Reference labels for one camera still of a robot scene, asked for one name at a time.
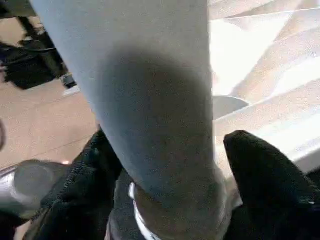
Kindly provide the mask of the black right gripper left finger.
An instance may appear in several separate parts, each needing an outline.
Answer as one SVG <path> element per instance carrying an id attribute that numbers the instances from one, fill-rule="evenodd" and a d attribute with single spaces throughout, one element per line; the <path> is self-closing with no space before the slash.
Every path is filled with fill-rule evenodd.
<path id="1" fill-rule="evenodd" d="M 102 129 L 48 195 L 25 240 L 103 240 L 123 166 Z"/>

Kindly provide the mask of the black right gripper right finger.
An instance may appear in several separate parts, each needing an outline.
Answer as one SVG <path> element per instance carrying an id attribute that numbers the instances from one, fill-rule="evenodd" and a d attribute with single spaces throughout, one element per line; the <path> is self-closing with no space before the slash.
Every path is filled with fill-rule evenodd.
<path id="1" fill-rule="evenodd" d="M 320 238 L 320 188 L 267 141 L 234 131 L 223 139 L 243 204 L 268 240 Z"/>

